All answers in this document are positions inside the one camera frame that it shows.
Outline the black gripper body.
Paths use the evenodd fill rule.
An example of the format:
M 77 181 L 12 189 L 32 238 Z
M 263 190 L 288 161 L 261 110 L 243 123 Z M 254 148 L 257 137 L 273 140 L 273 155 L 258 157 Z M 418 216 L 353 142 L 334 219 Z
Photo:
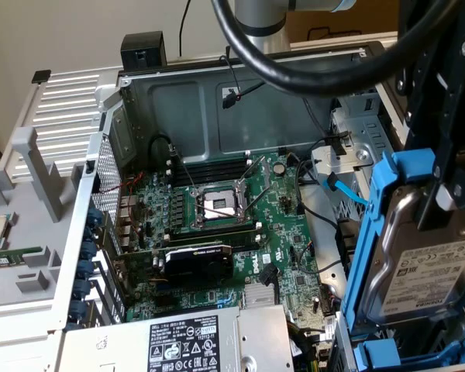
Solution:
M 465 10 L 465 1 L 400 1 L 397 71 L 411 66 Z

